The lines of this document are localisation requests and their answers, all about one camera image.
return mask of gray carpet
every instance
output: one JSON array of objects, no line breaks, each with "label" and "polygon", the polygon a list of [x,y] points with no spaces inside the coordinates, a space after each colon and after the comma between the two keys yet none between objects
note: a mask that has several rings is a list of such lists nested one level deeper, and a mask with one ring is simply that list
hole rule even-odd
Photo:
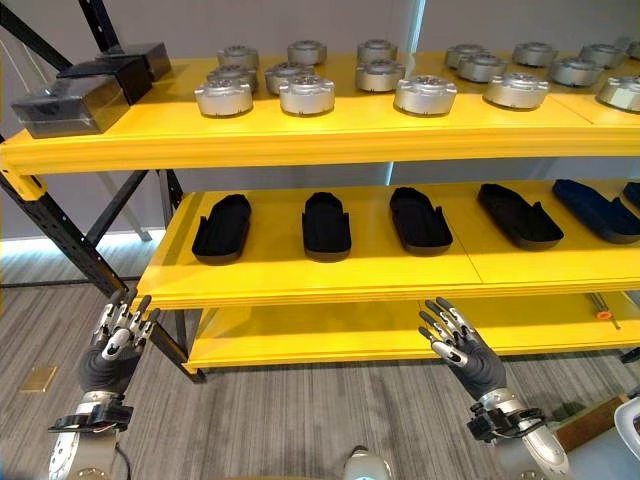
[{"label": "gray carpet", "polygon": [[[9,479],[45,478],[54,441],[46,428],[81,397],[74,369],[103,302],[90,286],[2,292],[0,456]],[[191,334],[196,321],[192,312]],[[59,366],[50,390],[18,393],[30,368],[44,364]],[[507,367],[530,405],[560,416],[640,378],[617,352],[518,357]],[[338,479],[360,443],[388,459],[397,479],[501,480],[491,448],[466,431],[470,403],[438,362],[217,370],[192,385],[152,347],[127,396],[135,413],[121,443],[135,480]],[[124,478],[120,460],[115,478]]]}]

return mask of silver metal part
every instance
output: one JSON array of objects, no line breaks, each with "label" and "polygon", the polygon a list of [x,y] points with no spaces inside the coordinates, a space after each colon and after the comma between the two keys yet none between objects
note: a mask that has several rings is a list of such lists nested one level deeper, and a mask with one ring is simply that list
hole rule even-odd
[{"label": "silver metal part", "polygon": [[404,77],[404,65],[394,60],[372,60],[356,67],[356,88],[367,92],[389,92]]},{"label": "silver metal part", "polygon": [[267,90],[274,95],[280,95],[280,85],[293,77],[300,75],[313,75],[314,70],[311,65],[303,65],[298,62],[282,62],[268,68],[264,72],[264,79]]},{"label": "silver metal part", "polygon": [[558,51],[548,43],[519,43],[513,51],[513,61],[528,67],[548,67]]},{"label": "silver metal part", "polygon": [[447,343],[438,341],[432,342],[431,349],[436,352],[440,358],[451,365],[462,368],[469,362],[469,357],[466,353]]},{"label": "silver metal part", "polygon": [[[106,405],[117,396],[106,391],[87,392],[75,413],[91,413],[94,406]],[[49,480],[109,480],[115,445],[113,429],[102,433],[59,433],[49,461]]]},{"label": "silver metal part", "polygon": [[[524,404],[508,388],[499,388],[489,392],[478,400],[486,410],[499,408],[505,414],[510,414],[525,408]],[[519,427],[525,430],[536,420],[524,420]],[[500,463],[509,473],[508,478],[525,478],[535,480],[569,480],[569,460],[562,446],[542,426],[524,436],[522,439],[500,439],[495,445]]]},{"label": "silver metal part", "polygon": [[460,59],[475,55],[476,53],[489,53],[489,50],[475,43],[461,43],[460,45],[449,47],[444,57],[444,64],[455,70],[458,68]]},{"label": "silver metal part", "polygon": [[344,466],[342,480],[391,480],[391,468],[378,455],[356,450]]},{"label": "silver metal part", "polygon": [[397,56],[397,45],[388,40],[375,38],[358,44],[358,63],[367,63],[372,60],[395,60]]},{"label": "silver metal part", "polygon": [[455,84],[444,78],[418,75],[398,82],[393,104],[417,115],[444,115],[451,110],[456,93]]},{"label": "silver metal part", "polygon": [[126,328],[120,328],[109,339],[109,343],[102,350],[101,356],[107,361],[113,362],[118,359],[124,348],[131,342],[133,335]]},{"label": "silver metal part", "polygon": [[640,75],[608,78],[596,99],[620,110],[640,113]]},{"label": "silver metal part", "polygon": [[636,60],[640,60],[640,40],[631,42],[627,48],[627,55]]},{"label": "silver metal part", "polygon": [[113,314],[116,311],[116,306],[112,303],[107,303],[102,309],[102,313],[100,314],[100,318],[98,319],[98,325],[96,325],[95,330],[93,331],[94,335],[99,334],[103,328],[110,329],[111,323],[113,322]]},{"label": "silver metal part", "polygon": [[517,110],[538,108],[549,91],[549,83],[528,73],[507,73],[493,77],[482,98]]},{"label": "silver metal part", "polygon": [[256,69],[252,67],[244,67],[242,65],[220,65],[207,75],[207,81],[224,78],[227,80],[239,80],[240,83],[248,83],[251,91],[255,92],[258,88],[258,74]]},{"label": "silver metal part", "polygon": [[242,65],[243,67],[258,68],[258,51],[244,45],[231,45],[218,51],[220,65]]},{"label": "silver metal part", "polygon": [[327,46],[317,40],[298,40],[287,47],[290,62],[320,65],[327,59]]},{"label": "silver metal part", "polygon": [[585,60],[591,60],[595,62],[596,65],[604,68],[615,68],[624,62],[625,54],[615,45],[594,43],[582,47],[579,57]]},{"label": "silver metal part", "polygon": [[476,83],[488,83],[496,75],[502,75],[507,62],[490,53],[463,56],[458,63],[458,76]]},{"label": "silver metal part", "polygon": [[120,305],[120,308],[116,311],[115,321],[113,321],[113,328],[111,329],[112,333],[117,328],[124,328],[127,326],[127,323],[129,322],[129,313],[130,313],[129,307],[131,307],[131,305],[128,303],[127,300],[125,300],[124,303]]},{"label": "silver metal part", "polygon": [[551,80],[569,87],[590,87],[598,81],[603,67],[579,57],[563,58],[551,67]]},{"label": "silver metal part", "polygon": [[238,80],[216,79],[195,91],[202,115],[228,117],[251,110],[251,86]]},{"label": "silver metal part", "polygon": [[458,311],[451,303],[442,297],[436,297],[436,303],[444,308],[453,317],[454,321],[460,326],[460,330],[466,329],[468,333],[475,333],[475,328],[469,320],[465,318],[462,313]]},{"label": "silver metal part", "polygon": [[335,85],[317,75],[293,77],[280,86],[280,107],[295,115],[315,115],[333,109]]}]

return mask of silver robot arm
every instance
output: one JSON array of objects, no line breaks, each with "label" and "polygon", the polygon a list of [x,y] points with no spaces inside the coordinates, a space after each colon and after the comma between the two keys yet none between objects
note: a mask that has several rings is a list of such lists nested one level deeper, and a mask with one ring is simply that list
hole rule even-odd
[{"label": "silver robot arm", "polygon": [[132,313],[136,294],[133,289],[123,301],[123,292],[114,293],[100,315],[78,369],[82,400],[73,415],[59,418],[49,429],[58,434],[49,480],[112,479],[116,437],[133,414],[132,407],[123,405],[124,393],[160,314],[156,309],[142,320],[149,296]]},{"label": "silver robot arm", "polygon": [[504,365],[473,325],[443,298],[425,304],[433,315],[421,311],[427,326],[418,330],[476,400],[467,424],[474,437],[496,447],[509,478],[571,480],[567,455],[542,412],[507,388]]}]

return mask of round metal component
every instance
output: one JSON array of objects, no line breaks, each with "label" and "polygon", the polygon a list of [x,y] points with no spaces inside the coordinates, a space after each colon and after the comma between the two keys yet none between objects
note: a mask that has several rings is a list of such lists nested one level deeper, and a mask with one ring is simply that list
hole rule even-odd
[{"label": "round metal component", "polygon": [[393,60],[373,60],[356,67],[356,88],[367,92],[389,92],[404,77],[404,65]]},{"label": "round metal component", "polygon": [[287,47],[290,62],[319,65],[327,59],[327,46],[317,40],[298,40]]},{"label": "round metal component", "polygon": [[218,51],[220,65],[242,65],[248,68],[258,68],[258,51],[244,45],[231,45]]},{"label": "round metal component", "polygon": [[216,78],[195,91],[202,115],[228,117],[251,110],[251,86],[239,80]]},{"label": "round metal component", "polygon": [[620,110],[640,113],[640,75],[608,78],[596,99]]},{"label": "round metal component", "polygon": [[398,56],[398,47],[388,40],[375,38],[358,44],[358,63],[367,63],[373,60],[395,60]]},{"label": "round metal component", "polygon": [[293,77],[280,86],[280,107],[294,115],[316,115],[333,109],[335,86],[317,75]]},{"label": "round metal component", "polygon": [[280,85],[287,80],[300,75],[313,75],[311,65],[303,65],[298,62],[282,62],[274,65],[264,72],[267,90],[274,95],[280,95]]},{"label": "round metal component", "polygon": [[418,75],[398,82],[393,105],[416,115],[444,115],[451,110],[457,92],[444,78]]},{"label": "round metal component", "polygon": [[549,83],[529,73],[495,76],[482,98],[501,107],[516,110],[538,108],[549,91]]},{"label": "round metal component", "polygon": [[594,43],[582,47],[579,57],[591,60],[604,68],[615,68],[624,62],[625,54],[615,45]]},{"label": "round metal component", "polygon": [[487,83],[494,76],[502,75],[507,62],[490,53],[463,56],[458,63],[458,76],[477,83]]},{"label": "round metal component", "polygon": [[447,48],[444,63],[447,67],[455,70],[458,68],[458,63],[460,63],[461,58],[475,55],[476,53],[489,53],[489,50],[475,43],[461,43],[455,47]]},{"label": "round metal component", "polygon": [[240,83],[248,83],[252,92],[255,92],[258,88],[258,74],[255,68],[247,68],[242,65],[220,65],[207,75],[209,82],[217,78],[239,80]]},{"label": "round metal component", "polygon": [[548,67],[558,51],[548,43],[519,43],[513,51],[513,61],[527,67]]},{"label": "round metal component", "polygon": [[636,60],[640,60],[640,40],[629,44],[627,55]]},{"label": "round metal component", "polygon": [[551,67],[551,80],[569,87],[589,87],[598,81],[602,70],[591,60],[563,58]]}]

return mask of shelf board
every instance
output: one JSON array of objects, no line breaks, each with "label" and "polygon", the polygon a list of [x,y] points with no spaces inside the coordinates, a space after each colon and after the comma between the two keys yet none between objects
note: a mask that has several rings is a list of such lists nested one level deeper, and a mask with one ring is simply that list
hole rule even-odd
[{"label": "shelf board", "polygon": [[[640,345],[640,309],[605,294],[621,329],[597,320],[584,295],[458,299],[456,307],[500,355]],[[412,301],[204,310],[185,366],[435,358]]]},{"label": "shelf board", "polygon": [[[589,183],[609,197],[625,185]],[[555,199],[551,182],[502,184],[531,203],[540,200],[565,238],[548,251],[523,251],[479,206],[480,184],[420,185],[443,207],[454,243],[442,255],[415,257],[402,249],[390,218],[393,187],[335,188],[332,193],[350,215],[353,247],[346,260],[317,263],[304,255],[301,226],[304,203],[314,190],[200,192],[185,196],[138,291],[152,295],[154,306],[181,309],[640,288],[640,242],[613,245],[595,237]],[[245,194],[252,205],[243,255],[231,265],[201,264],[191,253],[199,218],[229,193]]]},{"label": "shelf board", "polygon": [[[451,113],[436,118],[397,112],[392,106],[393,93],[371,95],[356,90],[355,58],[340,54],[329,55],[327,64],[317,69],[336,82],[336,104],[330,114],[313,118],[283,114],[278,98],[266,92],[261,69],[260,89],[250,113],[230,119],[205,118],[198,112],[193,90],[216,66],[216,60],[174,60],[173,72],[155,83],[104,134],[34,140],[22,131],[2,144],[2,168],[15,175],[31,175],[640,154],[638,115],[591,102],[592,93],[567,94],[561,89],[561,96],[549,95],[532,112],[495,108],[481,98],[484,85],[454,77],[443,67],[442,58],[442,53],[416,55],[415,72],[444,75],[459,86]],[[270,66],[280,60],[265,58],[262,63]],[[629,60],[619,71],[637,71],[637,63]],[[582,105],[585,98],[587,113]],[[606,121],[595,122],[599,117]]]}]

